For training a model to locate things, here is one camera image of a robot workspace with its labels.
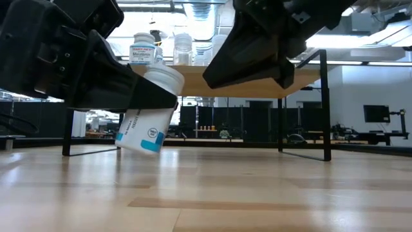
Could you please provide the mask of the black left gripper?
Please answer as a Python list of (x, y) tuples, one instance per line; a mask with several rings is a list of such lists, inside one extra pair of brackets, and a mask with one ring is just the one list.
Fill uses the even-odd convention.
[(0, 89), (77, 110), (175, 108), (177, 96), (120, 64), (104, 38), (117, 0), (0, 0)]

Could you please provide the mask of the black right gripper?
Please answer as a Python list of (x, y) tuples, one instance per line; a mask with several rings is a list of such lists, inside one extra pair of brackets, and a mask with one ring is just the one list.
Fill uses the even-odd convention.
[(233, 0), (234, 26), (203, 73), (210, 88), (272, 78), (294, 83), (294, 58), (306, 40), (334, 29), (356, 0)]

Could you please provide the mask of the wooden shelf with black legs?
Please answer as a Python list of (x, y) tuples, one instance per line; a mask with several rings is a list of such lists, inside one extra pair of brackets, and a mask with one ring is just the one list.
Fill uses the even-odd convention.
[[(310, 61), (319, 58), (319, 71), (303, 70), (300, 68), (307, 65)], [(328, 87), (328, 65), (327, 53), (325, 49), (314, 52), (309, 58), (300, 62), (295, 71), (294, 83), (287, 89), (282, 89), (276, 82), (270, 79), (261, 79), (232, 86), (226, 86), (218, 89), (211, 89), (204, 81), (202, 73), (205, 71), (204, 66), (173, 66), (173, 68), (182, 73), (185, 78), (183, 95), (200, 96), (200, 97), (242, 97), (242, 98), (271, 98), (277, 99), (278, 107), (278, 151), (283, 151), (283, 112), (282, 105), (286, 102), (282, 99), (286, 96), (299, 91), (310, 82), (321, 80), (321, 101), (323, 121), (323, 158), (322, 161), (329, 162), (332, 159), (331, 139), (330, 139), (330, 91)]]

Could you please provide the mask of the white pillar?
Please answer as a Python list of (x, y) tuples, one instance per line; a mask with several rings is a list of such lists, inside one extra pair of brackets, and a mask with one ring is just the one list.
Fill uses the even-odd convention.
[(85, 137), (86, 136), (86, 112), (74, 111), (73, 112), (73, 125), (72, 125), (72, 137)]

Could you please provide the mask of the black room partition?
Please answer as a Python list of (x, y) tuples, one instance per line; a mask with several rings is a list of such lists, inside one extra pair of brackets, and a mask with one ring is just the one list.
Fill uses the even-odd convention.
[[(218, 139), (220, 131), (227, 130), (233, 139), (242, 139), (245, 142), (276, 142), (278, 109), (184, 106), (180, 108), (180, 122), (187, 128), (185, 134), (190, 138)], [(322, 109), (283, 109), (282, 123), (285, 134), (296, 133), (308, 138), (310, 131), (323, 130)]]
[(0, 135), (24, 135), (34, 138), (61, 138), (66, 124), (66, 107), (64, 103), (56, 102), (1, 102), (0, 114), (12, 115), (26, 120), (38, 127), (38, 132), (21, 121), (0, 117), (0, 122), (10, 123), (19, 130), (12, 131), (0, 124)]

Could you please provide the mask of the overhead light bar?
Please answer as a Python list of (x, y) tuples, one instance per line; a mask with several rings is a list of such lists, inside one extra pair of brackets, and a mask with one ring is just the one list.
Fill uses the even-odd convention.
[[(412, 62), (384, 62), (384, 61), (327, 61), (327, 65), (335, 66), (394, 66), (394, 67), (412, 67)], [(307, 64), (320, 64), (318, 60), (311, 60)]]

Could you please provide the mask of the small black monitor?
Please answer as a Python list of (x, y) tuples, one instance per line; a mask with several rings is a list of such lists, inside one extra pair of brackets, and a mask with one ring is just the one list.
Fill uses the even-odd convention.
[(389, 106), (385, 105), (364, 105), (365, 122), (390, 123)]

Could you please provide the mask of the black office desk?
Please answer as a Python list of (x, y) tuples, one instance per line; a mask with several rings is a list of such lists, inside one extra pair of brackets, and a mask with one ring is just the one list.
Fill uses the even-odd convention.
[(343, 129), (340, 131), (335, 131), (332, 133), (332, 138), (334, 140), (345, 140), (349, 143), (358, 143), (361, 141), (366, 141), (369, 145), (377, 145), (383, 142), (385, 145), (391, 145), (392, 137), (402, 137), (403, 139), (408, 140), (409, 133), (402, 133), (401, 131), (392, 131), (392, 132), (382, 132), (382, 131), (370, 131), (370, 132), (357, 132), (354, 129)]

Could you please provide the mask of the silver ribbed ventilation duct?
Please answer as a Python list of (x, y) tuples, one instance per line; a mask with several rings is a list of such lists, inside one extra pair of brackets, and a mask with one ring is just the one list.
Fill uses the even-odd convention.
[(216, 33), (216, 24), (221, 4), (185, 3), (187, 33), (195, 41), (210, 41)]

